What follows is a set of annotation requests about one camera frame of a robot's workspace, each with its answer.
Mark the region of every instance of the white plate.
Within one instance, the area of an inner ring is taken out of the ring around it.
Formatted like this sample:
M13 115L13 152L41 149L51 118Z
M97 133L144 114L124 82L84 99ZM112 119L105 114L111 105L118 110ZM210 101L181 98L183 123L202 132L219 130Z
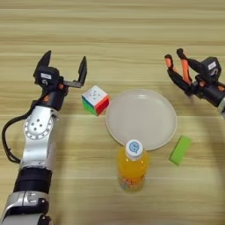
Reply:
M107 108L106 125L122 145L137 139L146 150L162 147L177 129L177 115L171 103L149 90L122 92Z

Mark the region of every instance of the black cable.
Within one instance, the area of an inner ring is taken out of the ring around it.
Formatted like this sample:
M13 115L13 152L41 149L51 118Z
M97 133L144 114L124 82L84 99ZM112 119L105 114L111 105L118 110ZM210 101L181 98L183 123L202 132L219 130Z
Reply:
M7 141L6 141L6 130L8 129L9 126L11 126L12 124L16 123L16 122L19 122L21 120L25 120L27 119L27 117L29 117L34 109L34 107L36 105L38 105L46 95L48 95L50 93L50 91L44 91L42 93L42 95L40 96L40 98L34 103L31 105L31 108L23 115L21 116L18 116L18 117L15 117L11 120L9 120L5 125L4 125L4 128L3 128L3 131L2 131L2 142L3 142L3 145L4 145L4 151L5 151L5 154L7 156L7 158L13 162L13 163L20 163L20 159L17 158L16 156L14 156L12 153L11 153L11 149L9 148L8 144L7 144Z

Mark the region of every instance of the bottle label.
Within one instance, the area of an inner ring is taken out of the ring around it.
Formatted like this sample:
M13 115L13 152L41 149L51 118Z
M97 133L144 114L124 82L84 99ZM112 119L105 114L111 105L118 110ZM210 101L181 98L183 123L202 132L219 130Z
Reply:
M144 175L138 178L125 178L119 174L118 178L122 189L127 191L137 191L142 188L144 183Z

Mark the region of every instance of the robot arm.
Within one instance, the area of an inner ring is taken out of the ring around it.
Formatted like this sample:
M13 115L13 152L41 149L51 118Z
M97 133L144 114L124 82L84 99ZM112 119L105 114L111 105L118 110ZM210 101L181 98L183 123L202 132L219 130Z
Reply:
M50 51L44 54L33 75L35 83L42 88L41 97L33 101L26 114L10 120L2 132L6 155L12 162L19 163L18 178L7 199L0 221L2 225L52 224L47 212L54 169L54 131L69 87L80 88L84 85L87 66L84 57L78 71L78 81L64 81L58 69L48 67L50 55ZM8 148L5 132L8 126L23 119L25 148L22 159L19 160Z
M225 119L225 85L220 83L221 65L216 57L208 57L203 62L187 58L182 48L177 51L183 68L181 76L173 65L170 54L165 56L167 72L173 81L187 96L196 95L204 98L209 103L218 108L219 114ZM189 74L189 67L196 71L198 75L195 81Z

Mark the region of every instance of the table surface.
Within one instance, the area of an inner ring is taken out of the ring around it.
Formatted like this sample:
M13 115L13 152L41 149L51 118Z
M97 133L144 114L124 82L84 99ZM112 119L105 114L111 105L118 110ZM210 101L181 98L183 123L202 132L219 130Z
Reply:
M183 47L199 60L217 56L224 67L224 10L223 0L1 1L1 127L40 95L33 71L43 53L53 51L51 65L69 80L77 78L82 57L88 59L85 86L70 90L61 110L50 192L56 225L225 223L224 121L206 101L187 98L168 78L163 61ZM119 144L106 130L105 114L95 117L82 107L81 94L95 84L110 98L132 89L157 91L177 112L178 131L149 153L146 184L136 194L118 186ZM177 167L169 156L182 134L192 146ZM21 156L22 123L9 129L7 140ZM1 149L3 211L18 166Z

